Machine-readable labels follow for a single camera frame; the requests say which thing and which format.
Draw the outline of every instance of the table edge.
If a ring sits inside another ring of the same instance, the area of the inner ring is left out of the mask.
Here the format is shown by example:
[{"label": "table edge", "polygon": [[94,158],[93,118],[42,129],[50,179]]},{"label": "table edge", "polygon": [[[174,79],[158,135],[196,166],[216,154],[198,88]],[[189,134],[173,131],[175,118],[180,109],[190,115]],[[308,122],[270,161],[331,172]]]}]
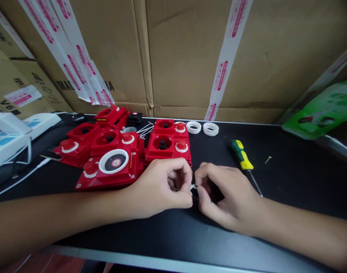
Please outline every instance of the table edge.
[{"label": "table edge", "polygon": [[71,246],[50,245],[41,250],[44,253],[52,253],[64,256],[77,257],[81,259],[96,260],[102,262],[118,263],[136,267],[144,267],[158,270],[182,272],[182,273],[255,273],[264,272],[257,270],[247,270],[218,265],[200,264],[171,260],[134,254],[109,252],[88,248],[77,248]]}]

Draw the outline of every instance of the human hand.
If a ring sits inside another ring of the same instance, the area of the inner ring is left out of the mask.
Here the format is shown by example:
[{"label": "human hand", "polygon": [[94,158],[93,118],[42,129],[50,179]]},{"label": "human hand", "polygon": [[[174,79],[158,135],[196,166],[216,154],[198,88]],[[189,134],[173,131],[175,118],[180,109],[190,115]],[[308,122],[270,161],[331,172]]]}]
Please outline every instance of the human hand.
[{"label": "human hand", "polygon": [[192,170],[184,158],[153,160],[138,180],[126,188],[134,207],[132,218],[192,207],[191,181]]},{"label": "human hand", "polygon": [[[224,195],[217,205],[211,202],[208,179]],[[260,197],[239,169],[203,162],[195,172],[195,180],[199,208],[204,215],[227,229],[258,236],[266,221],[265,198]]]}]

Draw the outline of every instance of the screwdriver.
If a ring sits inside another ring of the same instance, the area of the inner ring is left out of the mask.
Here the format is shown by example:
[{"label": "screwdriver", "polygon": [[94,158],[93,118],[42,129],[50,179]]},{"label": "screwdriver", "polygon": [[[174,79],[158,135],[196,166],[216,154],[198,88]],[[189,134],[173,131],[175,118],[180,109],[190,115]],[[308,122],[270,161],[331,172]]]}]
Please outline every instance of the screwdriver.
[{"label": "screwdriver", "polygon": [[254,179],[254,176],[252,174],[252,171],[254,169],[252,163],[250,163],[247,154],[244,151],[244,146],[243,144],[240,142],[240,140],[232,140],[231,141],[231,148],[234,150],[234,152],[237,154],[239,161],[240,161],[240,166],[242,168],[242,170],[244,171],[248,171],[254,184],[257,187],[258,193],[260,196],[263,197],[262,192],[257,184],[257,181]]}]

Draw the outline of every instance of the circular sticker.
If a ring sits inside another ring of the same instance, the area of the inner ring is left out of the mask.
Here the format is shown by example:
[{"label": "circular sticker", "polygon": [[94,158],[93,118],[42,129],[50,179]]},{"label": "circular sticker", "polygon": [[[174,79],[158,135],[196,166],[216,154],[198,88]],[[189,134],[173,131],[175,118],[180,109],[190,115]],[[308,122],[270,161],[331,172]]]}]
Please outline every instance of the circular sticker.
[{"label": "circular sticker", "polygon": [[127,158],[123,154],[113,155],[105,162],[105,169],[107,171],[114,171],[118,169],[126,160]]}]

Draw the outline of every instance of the screw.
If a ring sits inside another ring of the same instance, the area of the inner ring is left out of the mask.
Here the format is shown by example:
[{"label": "screw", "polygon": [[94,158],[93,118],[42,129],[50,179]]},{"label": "screw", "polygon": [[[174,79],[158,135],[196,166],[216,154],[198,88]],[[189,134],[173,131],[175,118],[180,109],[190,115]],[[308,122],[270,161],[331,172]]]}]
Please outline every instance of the screw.
[{"label": "screw", "polygon": [[267,160],[265,161],[265,163],[264,164],[267,164],[267,162],[271,159],[272,157],[271,156],[269,156],[268,158],[267,158]]}]

